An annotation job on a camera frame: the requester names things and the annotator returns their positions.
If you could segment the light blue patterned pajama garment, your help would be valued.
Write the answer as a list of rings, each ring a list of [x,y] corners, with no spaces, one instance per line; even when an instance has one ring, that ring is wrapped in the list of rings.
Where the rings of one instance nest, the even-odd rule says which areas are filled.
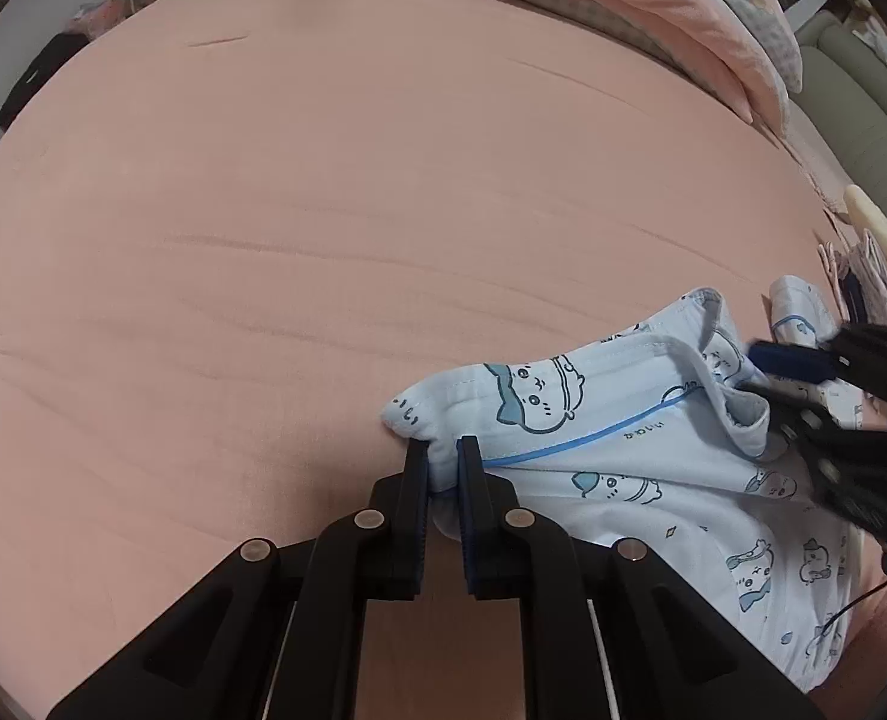
[[[645,541],[812,691],[847,642],[863,541],[814,504],[761,383],[723,296],[700,288],[567,353],[427,377],[381,417],[429,447],[445,532],[456,527],[458,444],[474,437],[519,504],[590,543]]]

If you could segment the stack of folded clothes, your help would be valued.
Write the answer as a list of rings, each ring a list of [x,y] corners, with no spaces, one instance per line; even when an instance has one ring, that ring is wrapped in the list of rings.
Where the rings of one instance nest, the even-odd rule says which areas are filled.
[[[841,221],[840,244],[817,246],[834,302],[845,322],[887,327],[887,216],[856,184],[841,194],[845,210],[830,211]]]

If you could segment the grey green padded headboard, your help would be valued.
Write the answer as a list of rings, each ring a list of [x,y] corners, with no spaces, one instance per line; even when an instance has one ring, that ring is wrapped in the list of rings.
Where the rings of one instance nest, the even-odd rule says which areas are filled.
[[[821,11],[798,32],[795,96],[850,181],[887,216],[887,68],[843,23]]]

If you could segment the pink bed sheet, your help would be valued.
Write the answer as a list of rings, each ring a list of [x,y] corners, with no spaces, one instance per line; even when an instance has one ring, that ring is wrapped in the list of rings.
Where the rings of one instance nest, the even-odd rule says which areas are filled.
[[[0,141],[0,683],[32,717],[252,536],[365,504],[383,405],[834,235],[786,148],[507,0],[158,0]]]

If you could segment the black bag on floor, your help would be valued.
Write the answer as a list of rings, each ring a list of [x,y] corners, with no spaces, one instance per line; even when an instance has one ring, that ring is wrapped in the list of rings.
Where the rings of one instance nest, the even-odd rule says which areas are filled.
[[[51,37],[46,46],[35,55],[35,59],[19,76],[12,86],[11,91],[4,99],[0,107],[0,129],[2,132],[14,123],[35,94],[40,93],[59,70],[64,67],[74,55],[89,44],[89,37],[84,32],[62,31]]]

